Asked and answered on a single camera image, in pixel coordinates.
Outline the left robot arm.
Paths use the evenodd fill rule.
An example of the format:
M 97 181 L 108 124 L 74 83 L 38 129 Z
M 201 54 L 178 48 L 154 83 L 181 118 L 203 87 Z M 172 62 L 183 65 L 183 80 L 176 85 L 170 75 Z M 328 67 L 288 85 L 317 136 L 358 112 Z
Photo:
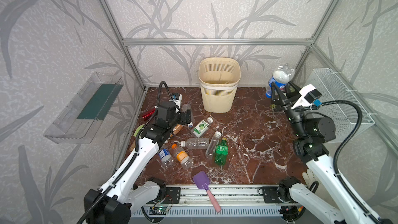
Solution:
M 133 185 L 171 137 L 173 129 L 186 123 L 186 114 L 180 107 L 180 100 L 158 104 L 151 119 L 137 134 L 134 151 L 106 183 L 85 195 L 85 212 L 79 224 L 127 224 L 132 213 L 158 197 L 161 186 L 153 180 L 137 189 Z

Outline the blue cap water bottle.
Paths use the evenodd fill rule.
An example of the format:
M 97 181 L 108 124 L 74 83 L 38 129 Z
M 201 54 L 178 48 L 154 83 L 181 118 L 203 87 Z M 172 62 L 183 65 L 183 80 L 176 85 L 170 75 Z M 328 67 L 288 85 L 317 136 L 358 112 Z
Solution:
M 174 158 L 167 148 L 160 150 L 158 155 L 164 168 L 171 167 L 174 164 Z

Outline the green Sprite bottle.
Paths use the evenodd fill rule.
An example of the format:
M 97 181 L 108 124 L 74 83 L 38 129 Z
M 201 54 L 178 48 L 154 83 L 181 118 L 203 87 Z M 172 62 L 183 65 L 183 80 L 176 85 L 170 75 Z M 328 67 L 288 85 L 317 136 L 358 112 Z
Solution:
M 214 154 L 214 162 L 218 166 L 223 166 L 227 161 L 227 156 L 228 156 L 228 139 L 222 138 L 216 147 Z

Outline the Pepsi label water bottle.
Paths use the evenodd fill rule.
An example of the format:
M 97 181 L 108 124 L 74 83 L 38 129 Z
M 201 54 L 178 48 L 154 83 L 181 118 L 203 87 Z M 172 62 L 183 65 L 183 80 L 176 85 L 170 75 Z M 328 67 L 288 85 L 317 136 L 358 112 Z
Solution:
M 286 84 L 293 79 L 294 75 L 295 75 L 295 68 L 291 67 L 288 63 L 280 65 L 278 68 L 276 68 L 273 71 L 272 77 L 268 81 L 266 97 L 267 98 L 272 97 L 272 89 L 271 89 L 272 83 L 275 83 L 275 85 L 280 90 L 283 90 Z

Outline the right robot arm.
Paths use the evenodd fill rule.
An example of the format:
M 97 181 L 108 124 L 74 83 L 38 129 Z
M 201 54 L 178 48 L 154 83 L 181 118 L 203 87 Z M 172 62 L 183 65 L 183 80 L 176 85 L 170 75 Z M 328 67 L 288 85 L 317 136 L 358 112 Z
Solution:
M 311 84 L 300 88 L 289 82 L 283 91 L 275 82 L 271 83 L 271 102 L 278 111 L 285 113 L 297 139 L 293 142 L 294 153 L 313 172 L 318 182 L 324 185 L 337 207 L 333 207 L 304 186 L 295 177 L 279 183 L 280 197 L 283 201 L 293 201 L 309 210 L 324 224 L 390 224 L 382 219 L 345 180 L 338 168 L 339 155 L 344 146 L 357 133 L 362 123 L 360 107 L 351 101 L 333 100 L 321 103 L 322 94 Z M 356 124 L 334 156 L 330 156 L 324 143 L 336 138 L 334 121 L 321 115 L 307 118 L 304 112 L 313 113 L 329 105 L 348 105 L 357 114 Z

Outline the brown Nescafe bottle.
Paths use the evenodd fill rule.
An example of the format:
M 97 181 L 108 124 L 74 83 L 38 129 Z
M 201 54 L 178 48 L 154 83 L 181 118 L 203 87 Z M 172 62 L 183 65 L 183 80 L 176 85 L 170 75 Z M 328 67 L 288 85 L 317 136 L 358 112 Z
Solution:
M 173 137 L 173 136 L 177 135 L 183 128 L 184 128 L 184 125 L 182 125 L 182 124 L 177 124 L 177 125 L 173 128 L 170 137 Z

